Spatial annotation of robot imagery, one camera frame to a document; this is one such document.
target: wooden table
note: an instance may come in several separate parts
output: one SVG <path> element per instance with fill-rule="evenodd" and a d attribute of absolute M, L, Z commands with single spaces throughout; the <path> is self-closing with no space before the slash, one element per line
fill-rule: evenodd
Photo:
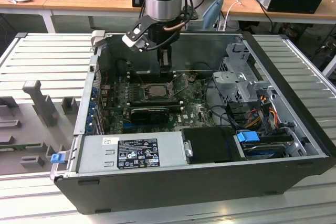
<path fill-rule="evenodd" d="M 235 0 L 224 0 L 222 11 L 226 13 Z M 256 0 L 240 0 L 229 13 L 230 20 L 267 22 Z M 32 0 L 12 4 L 0 0 L 0 13 L 42 15 L 49 33 L 57 32 L 55 15 L 88 16 L 90 27 L 94 27 L 93 16 L 137 17 L 139 8 L 132 7 L 132 0 Z M 336 0 L 323 0 L 315 14 L 268 13 L 273 22 L 312 24 L 336 23 Z"/>

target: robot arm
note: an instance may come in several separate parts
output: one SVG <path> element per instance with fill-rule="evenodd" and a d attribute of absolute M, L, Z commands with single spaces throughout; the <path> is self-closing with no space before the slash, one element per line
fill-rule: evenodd
<path fill-rule="evenodd" d="M 213 0 L 196 0 L 199 10 Z M 198 16 L 193 0 L 145 0 L 146 15 L 141 17 L 122 38 L 134 51 L 157 50 L 161 73 L 171 68 L 171 43 L 179 39 L 179 33 L 191 19 Z M 150 46 L 149 40 L 156 44 Z"/>

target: motherboard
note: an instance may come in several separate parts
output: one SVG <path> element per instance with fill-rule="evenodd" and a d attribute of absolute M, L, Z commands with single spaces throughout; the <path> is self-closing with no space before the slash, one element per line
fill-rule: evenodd
<path fill-rule="evenodd" d="M 104 103 L 109 134 L 180 131 L 214 126 L 204 102 L 208 79 L 179 73 L 169 82 L 148 82 L 140 76 L 118 77 L 106 90 Z"/>

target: warning label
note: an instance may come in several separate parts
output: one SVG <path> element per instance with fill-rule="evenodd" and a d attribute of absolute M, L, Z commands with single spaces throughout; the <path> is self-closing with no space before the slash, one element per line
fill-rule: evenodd
<path fill-rule="evenodd" d="M 118 142 L 118 169 L 157 166 L 160 166 L 160 159 L 156 138 Z"/>

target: sticker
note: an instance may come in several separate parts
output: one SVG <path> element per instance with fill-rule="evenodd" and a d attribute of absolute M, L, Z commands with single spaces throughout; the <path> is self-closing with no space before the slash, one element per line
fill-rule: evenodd
<path fill-rule="evenodd" d="M 118 169 L 160 166 L 157 139 L 120 140 L 118 142 Z"/>
<path fill-rule="evenodd" d="M 2 148 L 0 149 L 0 152 L 13 152 L 14 149 L 13 148 Z"/>
<path fill-rule="evenodd" d="M 105 144 L 118 144 L 119 138 L 118 137 L 103 137 L 102 145 Z"/>

